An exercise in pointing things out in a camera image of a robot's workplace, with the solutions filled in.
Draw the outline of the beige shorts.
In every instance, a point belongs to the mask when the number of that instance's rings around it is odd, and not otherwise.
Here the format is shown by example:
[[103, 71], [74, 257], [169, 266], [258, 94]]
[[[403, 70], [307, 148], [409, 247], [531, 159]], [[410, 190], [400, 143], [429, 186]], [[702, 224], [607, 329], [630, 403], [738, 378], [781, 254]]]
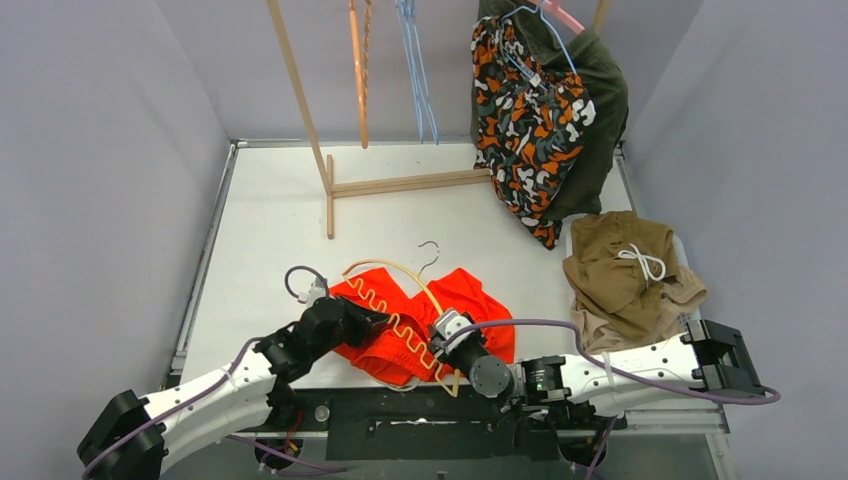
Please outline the beige shorts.
[[635, 304], [614, 314], [592, 310], [575, 300], [570, 320], [577, 326], [581, 345], [589, 353], [621, 351], [667, 340], [684, 331], [684, 323], [708, 297], [698, 278], [679, 275], [651, 288]]

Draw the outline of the orange camouflage print shorts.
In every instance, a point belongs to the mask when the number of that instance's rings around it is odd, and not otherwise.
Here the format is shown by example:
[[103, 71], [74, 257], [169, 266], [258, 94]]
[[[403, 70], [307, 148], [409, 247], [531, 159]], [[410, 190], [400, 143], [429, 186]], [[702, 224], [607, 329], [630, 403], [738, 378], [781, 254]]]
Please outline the orange camouflage print shorts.
[[531, 54], [511, 18], [479, 20], [471, 52], [473, 166], [489, 173], [496, 197], [551, 250], [563, 223], [544, 215], [584, 149], [595, 104], [573, 69], [549, 69]]

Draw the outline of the olive brown shorts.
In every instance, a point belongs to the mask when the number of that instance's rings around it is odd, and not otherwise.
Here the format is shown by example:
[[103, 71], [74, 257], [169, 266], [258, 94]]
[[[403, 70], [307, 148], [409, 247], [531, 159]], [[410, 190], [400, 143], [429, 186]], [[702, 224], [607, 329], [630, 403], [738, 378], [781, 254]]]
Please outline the olive brown shorts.
[[616, 313], [677, 276], [673, 230], [632, 211], [586, 215], [571, 223], [563, 271], [575, 299]]

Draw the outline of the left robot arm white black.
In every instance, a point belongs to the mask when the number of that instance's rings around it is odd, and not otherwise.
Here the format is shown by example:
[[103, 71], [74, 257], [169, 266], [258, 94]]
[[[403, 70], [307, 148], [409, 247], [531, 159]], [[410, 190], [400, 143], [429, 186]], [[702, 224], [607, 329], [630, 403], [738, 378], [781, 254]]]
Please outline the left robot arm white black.
[[158, 479], [186, 456], [244, 429], [295, 416], [292, 383], [337, 347], [360, 347], [389, 315], [346, 298], [315, 300], [300, 318], [248, 339], [229, 363], [170, 389], [113, 396], [77, 447], [85, 479]]

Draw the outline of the light blue wire hanger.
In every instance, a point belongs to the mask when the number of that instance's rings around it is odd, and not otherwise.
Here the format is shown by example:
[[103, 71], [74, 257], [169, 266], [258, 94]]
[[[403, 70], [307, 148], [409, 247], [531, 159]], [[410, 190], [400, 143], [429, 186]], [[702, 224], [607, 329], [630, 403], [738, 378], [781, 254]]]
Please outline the light blue wire hanger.
[[425, 98], [421, 73], [419, 69], [416, 41], [414, 40], [415, 33], [415, 14], [414, 2], [407, 0], [395, 1], [396, 14], [398, 17], [402, 43], [406, 55], [407, 68], [409, 73], [410, 84], [412, 88], [412, 97], [415, 110], [415, 118], [418, 130], [419, 142], [425, 141]]

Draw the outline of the wooden clothes hanger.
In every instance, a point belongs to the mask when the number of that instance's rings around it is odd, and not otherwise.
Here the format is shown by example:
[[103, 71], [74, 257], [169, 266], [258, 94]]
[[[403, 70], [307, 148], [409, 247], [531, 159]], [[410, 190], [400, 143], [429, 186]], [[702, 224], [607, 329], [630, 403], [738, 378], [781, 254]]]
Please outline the wooden clothes hanger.
[[373, 2], [348, 1], [349, 22], [352, 42], [352, 54], [356, 92], [358, 102], [360, 142], [363, 149], [369, 146], [368, 132], [368, 62], [370, 50], [370, 27], [373, 13]]

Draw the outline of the red orange shorts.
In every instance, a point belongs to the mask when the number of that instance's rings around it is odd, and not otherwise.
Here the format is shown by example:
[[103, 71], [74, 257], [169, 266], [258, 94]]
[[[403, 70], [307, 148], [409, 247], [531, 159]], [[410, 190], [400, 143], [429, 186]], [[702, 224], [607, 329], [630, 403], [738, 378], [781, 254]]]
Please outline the red orange shorts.
[[[441, 307], [467, 313], [476, 323], [511, 317], [503, 304], [483, 290], [482, 282], [462, 268], [428, 282], [427, 287]], [[398, 387], [414, 378], [437, 382], [452, 372], [423, 346], [429, 326], [438, 318], [426, 292], [408, 296], [387, 269], [374, 268], [340, 281], [330, 293], [358, 306], [395, 315], [400, 321], [397, 329], [388, 326], [360, 347], [337, 347], [335, 352], [352, 366]]]

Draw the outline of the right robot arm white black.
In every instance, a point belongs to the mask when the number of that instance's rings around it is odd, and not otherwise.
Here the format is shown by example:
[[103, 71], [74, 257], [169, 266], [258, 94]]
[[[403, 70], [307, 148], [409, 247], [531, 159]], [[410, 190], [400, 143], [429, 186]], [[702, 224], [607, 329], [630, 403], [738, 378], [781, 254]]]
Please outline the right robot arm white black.
[[760, 406], [780, 400], [761, 383], [740, 331], [709, 320], [688, 321], [681, 334], [616, 352], [547, 355], [506, 363], [486, 346], [486, 328], [575, 325], [548, 319], [474, 323], [454, 311], [430, 328], [428, 348], [464, 374], [481, 396], [526, 409], [562, 401], [564, 417], [578, 427], [635, 406], [676, 397], [719, 405]]

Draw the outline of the cream wooden hanger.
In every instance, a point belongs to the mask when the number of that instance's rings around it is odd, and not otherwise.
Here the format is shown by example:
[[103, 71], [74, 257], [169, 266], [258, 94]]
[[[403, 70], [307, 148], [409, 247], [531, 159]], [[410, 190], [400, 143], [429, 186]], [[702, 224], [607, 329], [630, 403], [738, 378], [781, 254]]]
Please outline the cream wooden hanger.
[[460, 371], [458, 369], [448, 367], [446, 364], [430, 355], [428, 353], [426, 342], [415, 341], [412, 328], [403, 326], [400, 314], [397, 312], [390, 312], [386, 302], [376, 300], [375, 290], [368, 289], [366, 284], [359, 279], [352, 280], [352, 275], [356, 269], [368, 265], [377, 265], [397, 270], [409, 279], [413, 280], [428, 298], [436, 312], [438, 314], [443, 314], [445, 309], [441, 306], [435, 295], [421, 279], [421, 274], [426, 270], [426, 268], [434, 265], [439, 260], [441, 253], [440, 246], [433, 240], [426, 240], [418, 245], [419, 248], [425, 246], [434, 247], [435, 254], [433, 258], [428, 263], [425, 263], [417, 273], [413, 273], [409, 268], [397, 262], [385, 259], [364, 259], [350, 264], [342, 271], [341, 275], [343, 281], [356, 291], [358, 298], [366, 302], [367, 307], [379, 313], [386, 313], [389, 315], [387, 328], [392, 332], [392, 335], [397, 339], [404, 341], [407, 350], [417, 357], [423, 368], [434, 375], [436, 383], [445, 391], [446, 394], [448, 394], [451, 398], [458, 398], [460, 390], [459, 380], [461, 377]]

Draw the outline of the white plastic basket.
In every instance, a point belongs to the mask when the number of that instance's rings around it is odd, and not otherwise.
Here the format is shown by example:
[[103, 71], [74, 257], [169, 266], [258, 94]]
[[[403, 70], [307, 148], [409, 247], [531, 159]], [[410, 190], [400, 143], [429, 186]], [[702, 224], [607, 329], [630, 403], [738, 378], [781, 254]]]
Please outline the white plastic basket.
[[[683, 247], [682, 240], [678, 237], [678, 235], [677, 235], [675, 232], [674, 232], [674, 236], [673, 236], [673, 246], [674, 246], [674, 248], [675, 248], [676, 255], [677, 255], [677, 268], [678, 268], [678, 273], [677, 273], [677, 276], [675, 277], [675, 279], [676, 279], [679, 275], [682, 275], [682, 276], [683, 276], [683, 278], [684, 278], [684, 279], [686, 279], [686, 280], [691, 279], [691, 278], [693, 278], [693, 277], [696, 277], [696, 278], [700, 279], [700, 278], [699, 278], [699, 277], [698, 277], [698, 276], [697, 276], [697, 275], [693, 272], [693, 270], [691, 270], [691, 268], [690, 268], [690, 263], [689, 263], [689, 261], [688, 261], [687, 254], [686, 254], [685, 249], [684, 249], [684, 247]], [[572, 247], [571, 247], [571, 233], [570, 233], [570, 232], [569, 232], [569, 247], [570, 247], [570, 253], [568, 254], [568, 256], [569, 256], [569, 255], [571, 255], [571, 253], [572, 253]]]

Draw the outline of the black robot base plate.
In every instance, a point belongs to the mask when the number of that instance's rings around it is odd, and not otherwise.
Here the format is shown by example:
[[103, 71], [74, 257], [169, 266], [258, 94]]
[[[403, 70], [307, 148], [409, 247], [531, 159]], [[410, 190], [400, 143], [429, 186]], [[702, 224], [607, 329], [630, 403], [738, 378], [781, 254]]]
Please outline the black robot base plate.
[[456, 398], [438, 387], [349, 388], [301, 389], [292, 403], [246, 431], [271, 447], [323, 440], [335, 461], [518, 457], [586, 468], [602, 464], [612, 431], [626, 424], [566, 404], [501, 413], [468, 386]]

